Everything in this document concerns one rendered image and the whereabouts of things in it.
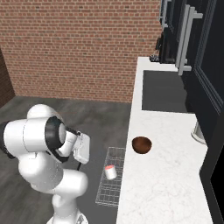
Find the black wall cupboards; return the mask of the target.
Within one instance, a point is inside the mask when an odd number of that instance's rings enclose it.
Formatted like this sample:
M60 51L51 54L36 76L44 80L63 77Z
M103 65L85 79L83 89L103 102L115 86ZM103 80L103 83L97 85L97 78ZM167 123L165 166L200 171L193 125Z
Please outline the black wall cupboards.
M224 176L224 0L168 0L159 61L176 64L184 4L190 5L178 68L207 145L199 176L213 224L224 224L224 192L212 176Z

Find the white cup with red top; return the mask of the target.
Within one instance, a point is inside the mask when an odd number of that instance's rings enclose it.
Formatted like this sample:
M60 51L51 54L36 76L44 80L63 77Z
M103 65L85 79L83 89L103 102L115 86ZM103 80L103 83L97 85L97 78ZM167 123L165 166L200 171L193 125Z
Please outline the white cup with red top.
M117 177L116 168L111 164L105 167L105 175L108 180L115 179Z

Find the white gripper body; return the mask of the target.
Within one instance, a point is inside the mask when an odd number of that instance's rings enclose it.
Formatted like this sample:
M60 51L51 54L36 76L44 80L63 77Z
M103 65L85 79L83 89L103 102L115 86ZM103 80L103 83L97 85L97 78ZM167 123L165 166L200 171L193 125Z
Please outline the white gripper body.
M90 137L81 133L77 136L73 146L73 157L82 164L89 161Z

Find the brown bowl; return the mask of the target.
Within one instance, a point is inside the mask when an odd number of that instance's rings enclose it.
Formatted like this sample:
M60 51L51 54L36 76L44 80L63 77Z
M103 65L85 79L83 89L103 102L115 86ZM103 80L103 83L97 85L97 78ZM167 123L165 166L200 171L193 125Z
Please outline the brown bowl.
M132 140L132 148L138 154L146 154L151 150L152 142L145 136L137 136Z

